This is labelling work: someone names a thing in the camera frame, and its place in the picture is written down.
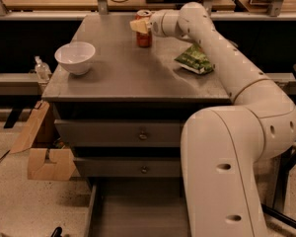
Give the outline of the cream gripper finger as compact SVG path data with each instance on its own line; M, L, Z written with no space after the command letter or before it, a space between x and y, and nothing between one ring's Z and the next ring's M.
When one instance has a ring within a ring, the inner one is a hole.
M149 33L149 21L145 19L133 20L129 23L131 29L134 32L140 34L148 34Z

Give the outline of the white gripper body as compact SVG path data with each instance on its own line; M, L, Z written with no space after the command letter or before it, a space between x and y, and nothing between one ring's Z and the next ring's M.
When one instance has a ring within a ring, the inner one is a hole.
M151 32L157 37L178 38L182 30L178 24L179 12L176 10L160 10L150 17Z

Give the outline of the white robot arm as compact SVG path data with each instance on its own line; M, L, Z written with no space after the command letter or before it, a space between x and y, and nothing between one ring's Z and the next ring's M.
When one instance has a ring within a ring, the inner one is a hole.
M133 20L139 33L199 44L231 100L186 122L181 162L191 237L267 237L254 164L296 140L296 106L215 29L206 9L187 3Z

